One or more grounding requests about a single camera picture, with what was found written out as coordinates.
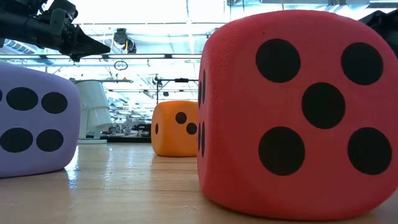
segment white cylinder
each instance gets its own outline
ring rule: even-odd
[[[87,131],[94,129],[105,129],[112,125],[109,113],[108,99],[105,95],[104,87],[99,81],[87,80],[76,83],[80,92],[80,103],[86,105],[87,110]]]

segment black dot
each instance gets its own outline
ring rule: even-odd
[[[203,122],[201,127],[201,156],[202,158],[205,156],[205,122]]]
[[[200,150],[201,143],[201,130],[200,130],[200,122],[199,122],[199,130],[198,130],[198,151]]]
[[[383,133],[374,128],[361,128],[349,139],[348,157],[360,172],[378,175],[389,167],[392,149]]]
[[[194,123],[187,124],[187,133],[192,135],[197,133],[198,127]]]
[[[6,100],[12,109],[28,111],[37,105],[39,97],[29,88],[17,87],[7,93]]]
[[[42,107],[52,114],[64,112],[68,107],[68,100],[61,93],[47,93],[42,98]]]
[[[304,142],[290,128],[272,128],[260,140],[259,158],[262,165],[275,175],[293,174],[304,162]]]
[[[63,136],[57,130],[45,130],[37,136],[36,144],[39,149],[45,152],[53,152],[61,148],[63,144]]]
[[[199,82],[199,90],[198,90],[198,105],[200,109],[200,104],[201,104],[201,82]]]
[[[341,67],[352,82],[370,85],[380,79],[383,73],[383,59],[374,47],[358,42],[344,49]]]
[[[201,97],[203,99],[202,103],[205,104],[205,94],[206,94],[206,70],[203,71],[203,89]]]
[[[23,152],[33,143],[33,135],[23,128],[8,129],[0,137],[0,146],[7,152]]]
[[[187,115],[184,112],[178,112],[175,115],[175,121],[178,124],[185,124],[185,122],[187,122]]]
[[[268,40],[257,50],[258,70],[264,78],[275,83],[293,79],[300,70],[300,64],[299,52],[286,40]]]
[[[305,90],[302,110],[309,123],[317,128],[336,126],[345,114],[345,101],[340,91],[328,83],[315,83]]]

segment ceiling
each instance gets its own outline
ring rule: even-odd
[[[160,54],[162,57],[163,54],[185,54],[181,58],[171,59],[151,58],[151,55],[136,59],[122,55],[107,60],[87,58],[80,63],[73,63],[67,57],[21,59],[24,54],[59,53],[18,42],[9,42],[0,50],[0,54],[21,55],[7,59],[16,65],[67,79],[107,80],[104,87],[113,109],[112,116],[119,123],[125,122],[128,116],[150,121],[156,105],[155,77],[196,80],[200,54],[215,29],[245,16],[282,10],[279,0],[112,0],[111,4],[100,4],[98,0],[70,2],[79,11],[74,23],[79,24],[88,36],[110,46],[111,54],[125,54],[112,41],[117,28],[127,29],[129,38],[136,44],[137,54]],[[376,10],[390,12],[397,6],[398,0],[284,0],[283,8],[330,11],[360,19]],[[162,82],[159,101],[197,99],[197,82],[166,83]]]

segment table surface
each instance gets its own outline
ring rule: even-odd
[[[0,179],[0,220],[2,224],[305,223],[250,217],[215,205],[200,192],[196,158],[159,157],[150,144],[79,146],[65,170]],[[365,216],[330,223],[398,223],[398,193]]]

